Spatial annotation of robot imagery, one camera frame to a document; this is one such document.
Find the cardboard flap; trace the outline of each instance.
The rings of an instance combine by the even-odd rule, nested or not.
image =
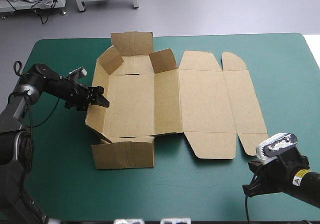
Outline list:
[[[92,86],[103,87],[104,88],[103,96],[107,98],[110,76],[101,66],[99,61],[96,62],[93,78],[94,79],[92,81]],[[90,128],[92,128],[93,130],[99,133],[102,133],[104,123],[105,123],[106,112],[107,112],[107,109],[104,107],[100,107],[97,105],[89,105],[86,113],[85,124],[88,125]]]
[[[149,55],[154,51],[152,32],[112,33],[111,41],[122,56]]]
[[[149,56],[123,56],[122,65],[111,76],[154,74]]]
[[[174,53],[170,48],[149,54],[154,73],[178,69]]]
[[[105,71],[110,75],[120,67],[124,60],[116,48],[111,46],[102,55],[100,55],[98,61]]]
[[[154,78],[154,134],[181,133],[178,70],[157,73]]]
[[[127,139],[122,142],[92,145],[97,169],[153,168],[155,144],[153,137]]]
[[[222,72],[214,54],[202,51],[185,51],[179,69]]]
[[[231,52],[222,53],[222,63],[224,71],[248,69],[243,59]]]
[[[264,117],[259,105],[259,101],[252,83],[250,73],[245,62],[235,54],[226,52],[222,56],[223,71],[227,92],[232,107],[233,118],[236,131],[242,135],[241,143],[247,154],[256,153],[253,143],[257,141],[257,136],[268,137],[268,132]]]
[[[269,138],[268,134],[266,133],[247,133],[238,134],[238,136],[242,143],[245,153],[247,153],[250,156],[255,156],[256,146]]]
[[[236,133],[184,132],[198,158],[233,159],[236,156]]]

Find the yellow label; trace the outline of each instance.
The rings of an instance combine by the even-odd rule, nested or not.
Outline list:
[[[311,172],[310,170],[307,170],[307,169],[301,169],[300,171],[298,171],[296,174],[295,174],[295,177],[298,177],[298,178],[303,178],[305,176],[305,174]]]

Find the box side wall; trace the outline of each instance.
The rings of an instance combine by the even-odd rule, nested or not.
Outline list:
[[[95,71],[93,75],[92,86],[102,86],[104,87],[105,98],[108,98],[108,88],[109,88],[109,79],[110,76],[104,70],[104,68],[97,61],[95,66]],[[105,123],[105,115],[107,109],[97,105],[90,105],[87,110],[85,124],[91,127],[93,130],[102,134]]]
[[[179,72],[157,73],[154,78],[154,134],[181,133]]]
[[[153,168],[154,138],[123,139],[121,142],[92,145],[97,169]]]

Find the unfolded cardboard box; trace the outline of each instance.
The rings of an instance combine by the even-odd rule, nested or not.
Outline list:
[[[155,165],[154,138],[184,133],[195,155],[233,159],[237,135],[249,155],[268,132],[245,62],[225,52],[221,69],[210,52],[186,51],[178,68],[171,49],[154,52],[150,32],[111,34],[93,86],[109,108],[90,106],[86,124],[101,136],[92,145],[97,169]]]

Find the gray floor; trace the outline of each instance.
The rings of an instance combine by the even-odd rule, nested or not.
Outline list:
[[[88,3],[78,12],[67,1],[67,16],[46,25],[30,11],[0,20],[0,111],[17,81],[13,62],[26,62],[44,38],[109,37],[111,32],[153,31],[154,36],[298,32],[320,33],[320,0],[130,0]]]

